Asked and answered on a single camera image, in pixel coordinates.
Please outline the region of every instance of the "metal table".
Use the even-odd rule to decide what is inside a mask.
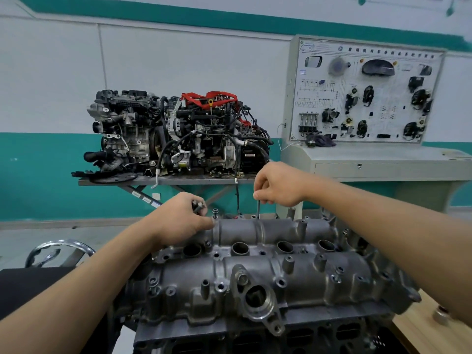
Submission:
[[[169,175],[159,177],[159,185],[169,185],[173,189],[181,192],[185,191],[181,186],[183,185],[201,185],[202,188],[195,195],[202,194],[205,189],[212,185],[225,185],[223,189],[218,191],[215,195],[206,199],[206,205],[209,210],[213,209],[212,203],[221,198],[224,194],[228,193],[236,186],[237,184],[253,184],[256,175],[245,175],[244,177],[234,178],[233,176],[226,176],[221,178],[215,178],[210,175]],[[138,176],[134,180],[124,181],[119,183],[107,183],[107,184],[97,184],[91,182],[89,179],[81,178],[79,179],[79,186],[117,186],[120,189],[125,190],[126,192],[136,196],[137,198],[143,200],[149,205],[158,208],[162,205],[161,202],[155,200],[152,196],[149,196],[143,192],[146,186],[156,185],[156,178],[154,177],[145,177]]]

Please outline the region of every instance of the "forearm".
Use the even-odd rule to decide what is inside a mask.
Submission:
[[[150,244],[145,236],[138,236],[142,229],[136,226],[0,321],[2,349],[6,353],[80,352],[149,251]]]
[[[472,323],[472,224],[426,208],[310,178],[307,200],[336,214],[441,305]]]

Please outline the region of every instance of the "wooden surface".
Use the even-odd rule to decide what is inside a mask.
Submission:
[[[420,354],[472,354],[472,329],[460,321],[450,320],[447,326],[434,321],[432,314],[438,304],[420,291],[421,303],[414,303],[393,322]]]

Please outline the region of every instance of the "display board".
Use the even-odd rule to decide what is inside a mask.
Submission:
[[[441,50],[299,39],[290,139],[421,141]]]

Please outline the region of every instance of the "engine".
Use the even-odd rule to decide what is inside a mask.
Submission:
[[[273,141],[250,109],[219,91],[170,98],[99,91],[87,111],[95,120],[93,131],[103,134],[102,149],[86,152],[84,159],[100,169],[73,176],[256,173]]]
[[[217,220],[144,260],[115,316],[134,353],[373,353],[417,289],[334,220]]]

